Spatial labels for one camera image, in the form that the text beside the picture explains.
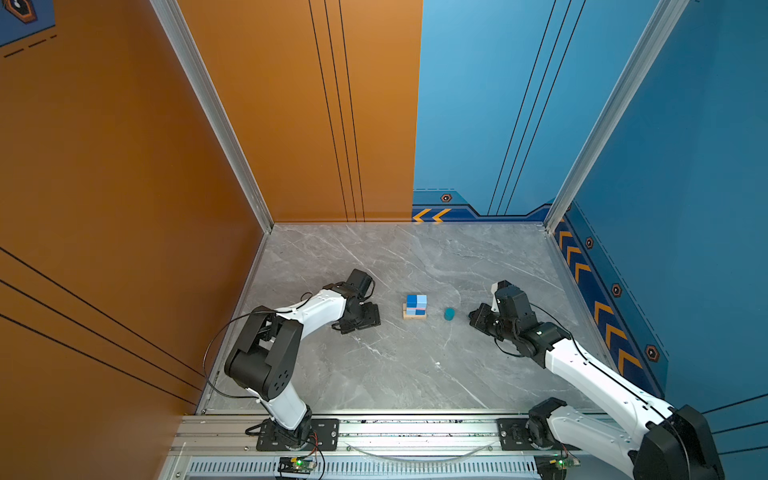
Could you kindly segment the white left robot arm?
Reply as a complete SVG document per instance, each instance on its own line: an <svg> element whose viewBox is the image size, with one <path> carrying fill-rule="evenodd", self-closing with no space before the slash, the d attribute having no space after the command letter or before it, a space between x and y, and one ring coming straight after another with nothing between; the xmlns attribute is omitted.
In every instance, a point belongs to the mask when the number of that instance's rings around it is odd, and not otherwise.
<svg viewBox="0 0 768 480"><path fill-rule="evenodd" d="M324 326L343 335L379 326L374 291L375 281L355 270L294 305L260 306L246 317L224 372L262 404L267 425L286 446L300 448L312 435L311 408L292 384L302 340Z"/></svg>

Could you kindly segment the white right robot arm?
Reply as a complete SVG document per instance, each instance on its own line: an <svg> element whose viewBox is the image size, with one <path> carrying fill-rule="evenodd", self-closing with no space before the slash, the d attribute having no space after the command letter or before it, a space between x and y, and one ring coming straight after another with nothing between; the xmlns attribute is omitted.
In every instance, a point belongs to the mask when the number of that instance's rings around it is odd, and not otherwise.
<svg viewBox="0 0 768 480"><path fill-rule="evenodd" d="M469 315L473 328L508 340L529 358L592 400L612 424L594 420L550 397L528 412L527 436L540 450L574 446L632 479L723 479L713 434L704 415L655 397L605 367L558 324L533 313L514 317L481 304Z"/></svg>

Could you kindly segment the natural wood block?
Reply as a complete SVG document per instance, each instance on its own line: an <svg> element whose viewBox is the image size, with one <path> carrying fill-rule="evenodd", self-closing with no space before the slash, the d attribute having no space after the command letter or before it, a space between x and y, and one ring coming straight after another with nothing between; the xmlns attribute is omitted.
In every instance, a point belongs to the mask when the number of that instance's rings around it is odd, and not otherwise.
<svg viewBox="0 0 768 480"><path fill-rule="evenodd" d="M425 319L426 317L427 317L426 309L409 307L407 304L403 305L404 319Z"/></svg>

